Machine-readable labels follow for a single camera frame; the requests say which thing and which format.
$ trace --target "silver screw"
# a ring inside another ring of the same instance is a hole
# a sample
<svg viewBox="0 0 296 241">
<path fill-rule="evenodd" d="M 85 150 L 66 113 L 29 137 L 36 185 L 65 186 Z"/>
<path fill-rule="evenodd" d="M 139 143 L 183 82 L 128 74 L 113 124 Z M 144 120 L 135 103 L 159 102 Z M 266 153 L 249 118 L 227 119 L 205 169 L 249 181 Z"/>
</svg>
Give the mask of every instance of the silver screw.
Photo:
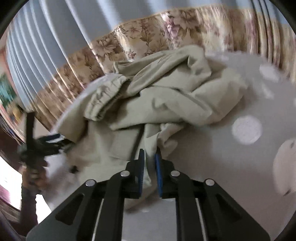
<svg viewBox="0 0 296 241">
<path fill-rule="evenodd" d="M 96 181 L 95 180 L 92 180 L 92 179 L 89 179 L 85 182 L 85 185 L 88 186 L 88 187 L 92 187 L 93 185 L 96 184 Z"/>
<path fill-rule="evenodd" d="M 122 177 L 128 177 L 128 176 L 130 175 L 130 172 L 127 171 L 127 170 L 125 170 L 125 171 L 122 171 L 122 172 L 120 173 L 120 175 L 121 175 Z"/>
<path fill-rule="evenodd" d="M 206 183 L 208 186 L 213 186 L 213 185 L 215 184 L 215 181 L 212 180 L 212 179 L 207 179 L 207 180 L 205 181 L 205 183 Z"/>
<path fill-rule="evenodd" d="M 180 176 L 180 172 L 179 171 L 171 171 L 170 172 L 170 175 L 172 176 L 172 177 L 178 177 L 178 176 Z"/>
</svg>

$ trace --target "black metal bracket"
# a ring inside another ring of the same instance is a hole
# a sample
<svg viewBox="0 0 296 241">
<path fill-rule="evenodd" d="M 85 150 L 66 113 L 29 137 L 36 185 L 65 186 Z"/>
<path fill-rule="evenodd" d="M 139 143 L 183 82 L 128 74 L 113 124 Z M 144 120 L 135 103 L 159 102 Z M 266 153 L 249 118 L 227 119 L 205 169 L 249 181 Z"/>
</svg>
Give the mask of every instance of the black metal bracket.
<svg viewBox="0 0 296 241">
<path fill-rule="evenodd" d="M 26 240 L 89 241 L 95 233 L 95 241 L 121 241 L 124 199 L 141 196 L 144 162 L 140 150 L 137 160 L 128 162 L 124 171 L 109 180 L 86 181 L 33 228 Z"/>
<path fill-rule="evenodd" d="M 176 199 L 177 241 L 270 241 L 268 233 L 214 180 L 191 180 L 163 160 L 159 151 L 155 167 L 159 196 Z"/>
<path fill-rule="evenodd" d="M 30 168 L 34 173 L 38 174 L 43 168 L 43 160 L 46 156 L 59 154 L 61 149 L 65 149 L 73 144 L 72 141 L 68 139 L 62 139 L 56 141 L 61 137 L 60 134 L 54 134 L 49 136 L 43 136 L 38 139 L 33 138 L 35 122 L 35 113 L 27 113 L 26 118 L 26 143 L 18 147 L 18 154 L 20 155 L 20 160 L 28 168 Z M 40 190 L 35 186 L 35 180 L 30 177 L 30 190 L 33 194 L 39 194 Z"/>
</svg>

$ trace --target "floral pattern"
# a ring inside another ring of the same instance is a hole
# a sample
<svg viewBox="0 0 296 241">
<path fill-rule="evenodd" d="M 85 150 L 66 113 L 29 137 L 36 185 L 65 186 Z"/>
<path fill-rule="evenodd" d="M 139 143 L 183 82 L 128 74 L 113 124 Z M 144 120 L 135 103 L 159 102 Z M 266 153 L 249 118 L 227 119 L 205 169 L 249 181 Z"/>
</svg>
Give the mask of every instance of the floral pattern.
<svg viewBox="0 0 296 241">
<path fill-rule="evenodd" d="M 68 57 L 33 106 L 47 128 L 88 83 L 113 71 L 114 61 L 134 61 L 162 50 L 196 44 L 207 50 L 259 54 L 296 83 L 295 34 L 253 9 L 202 6 L 172 9 L 131 20 Z"/>
</svg>

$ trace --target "fabric fold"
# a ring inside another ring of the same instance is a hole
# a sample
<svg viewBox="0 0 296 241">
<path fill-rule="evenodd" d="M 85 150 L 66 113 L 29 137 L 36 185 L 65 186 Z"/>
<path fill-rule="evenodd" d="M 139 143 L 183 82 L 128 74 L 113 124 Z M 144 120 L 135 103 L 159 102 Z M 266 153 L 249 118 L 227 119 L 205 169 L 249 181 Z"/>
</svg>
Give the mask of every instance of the fabric fold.
<svg viewBox="0 0 296 241">
<path fill-rule="evenodd" d="M 207 61 L 204 50 L 196 45 L 132 63 L 116 62 L 114 70 L 109 81 L 72 108 L 58 131 L 76 142 L 68 160 L 78 167 L 84 183 L 89 178 L 103 181 L 124 170 L 139 124 L 144 124 L 139 143 L 146 152 L 141 199 L 156 188 L 156 148 L 167 158 L 177 146 L 172 135 L 186 123 L 202 126 L 220 121 L 247 89 L 238 73 Z M 129 201 L 126 207 L 134 204 Z"/>
</svg>

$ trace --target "white polka dot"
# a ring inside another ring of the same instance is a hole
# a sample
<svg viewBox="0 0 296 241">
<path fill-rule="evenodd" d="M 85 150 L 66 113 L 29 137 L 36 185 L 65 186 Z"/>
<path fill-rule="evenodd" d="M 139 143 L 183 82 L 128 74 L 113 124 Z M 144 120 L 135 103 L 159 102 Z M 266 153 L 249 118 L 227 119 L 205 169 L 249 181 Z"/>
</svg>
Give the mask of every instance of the white polka dot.
<svg viewBox="0 0 296 241">
<path fill-rule="evenodd" d="M 239 117 L 232 125 L 232 135 L 241 144 L 250 145 L 262 135 L 262 125 L 251 115 Z"/>
<path fill-rule="evenodd" d="M 262 76 L 267 80 L 270 80 L 276 83 L 279 82 L 280 80 L 279 71 L 275 67 L 271 66 L 270 64 L 261 64 L 259 71 L 262 74 Z"/>
<path fill-rule="evenodd" d="M 273 163 L 276 190 L 281 195 L 296 191 L 296 139 L 285 141 L 278 150 Z"/>
<path fill-rule="evenodd" d="M 262 83 L 261 89 L 266 99 L 274 99 L 274 93 L 267 87 L 266 84 Z"/>
<path fill-rule="evenodd" d="M 141 212 L 143 212 L 143 213 L 148 213 L 148 212 L 149 212 L 149 209 L 146 208 L 146 207 L 145 207 L 145 208 L 142 208 L 142 209 L 141 209 Z"/>
</svg>

